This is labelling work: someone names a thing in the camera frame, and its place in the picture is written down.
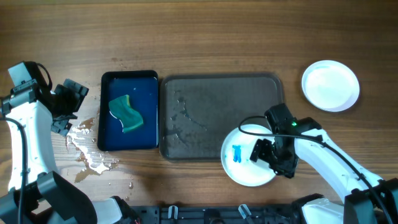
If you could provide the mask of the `white plate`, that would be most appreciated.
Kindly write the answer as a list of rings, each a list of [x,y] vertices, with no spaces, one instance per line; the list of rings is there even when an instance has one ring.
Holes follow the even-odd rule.
[[[258,187],[270,182],[275,173],[264,161],[250,160],[254,144],[271,131],[258,124],[245,124],[233,129],[221,147],[221,163],[224,171],[235,182],[246,187]]]
[[[360,95],[355,73],[334,60],[317,61],[307,67],[302,75],[301,88],[314,107],[332,113],[351,108]]]

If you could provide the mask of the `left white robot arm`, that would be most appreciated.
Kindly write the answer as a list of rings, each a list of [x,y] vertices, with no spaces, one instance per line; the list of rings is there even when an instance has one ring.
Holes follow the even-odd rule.
[[[12,174],[1,197],[4,223],[141,223],[120,197],[93,202],[59,173],[51,134],[66,136],[88,93],[70,79],[52,86],[47,69],[22,61],[8,70],[14,88],[1,100],[12,139]]]

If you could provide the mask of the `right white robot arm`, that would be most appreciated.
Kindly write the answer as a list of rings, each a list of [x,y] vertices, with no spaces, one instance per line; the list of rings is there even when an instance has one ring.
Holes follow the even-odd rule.
[[[264,161],[276,175],[292,178],[299,160],[311,165],[338,194],[335,204],[320,194],[292,204],[295,223],[397,223],[397,179],[384,180],[338,147],[312,118],[297,119],[285,104],[264,113],[271,131],[260,134],[250,160]]]

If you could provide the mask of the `white plate front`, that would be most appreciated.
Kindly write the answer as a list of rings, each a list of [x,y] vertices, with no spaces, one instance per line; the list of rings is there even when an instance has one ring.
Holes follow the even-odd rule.
[[[270,182],[275,173],[264,161],[250,160],[254,144],[271,131],[258,124],[245,124],[233,129],[221,147],[221,163],[224,171],[235,182],[246,187],[258,187]]]

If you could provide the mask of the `blue water tray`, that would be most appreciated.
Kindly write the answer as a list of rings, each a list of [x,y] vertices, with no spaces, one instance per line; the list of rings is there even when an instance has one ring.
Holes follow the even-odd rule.
[[[153,70],[106,72],[101,77],[101,99],[98,124],[98,149],[123,151],[153,149],[159,145],[158,74]],[[130,104],[144,124],[123,133],[121,122],[109,112],[108,103],[129,95]]]

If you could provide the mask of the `dark brown serving tray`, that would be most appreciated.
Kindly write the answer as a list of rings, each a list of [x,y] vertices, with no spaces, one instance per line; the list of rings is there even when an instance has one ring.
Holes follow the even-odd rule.
[[[230,131],[284,102],[276,74],[173,75],[160,84],[159,151],[168,161],[216,161]]]

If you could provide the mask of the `green yellow sponge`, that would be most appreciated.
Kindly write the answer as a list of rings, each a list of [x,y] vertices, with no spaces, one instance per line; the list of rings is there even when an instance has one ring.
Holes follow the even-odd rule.
[[[108,103],[109,112],[122,125],[123,133],[131,132],[144,124],[142,115],[132,108],[129,95],[123,95]]]

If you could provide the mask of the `black mounting rail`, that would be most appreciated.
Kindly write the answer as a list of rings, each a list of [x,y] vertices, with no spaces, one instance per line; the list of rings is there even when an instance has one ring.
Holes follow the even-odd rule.
[[[289,204],[234,207],[132,206],[137,223],[210,224],[210,223],[300,223],[300,214]]]

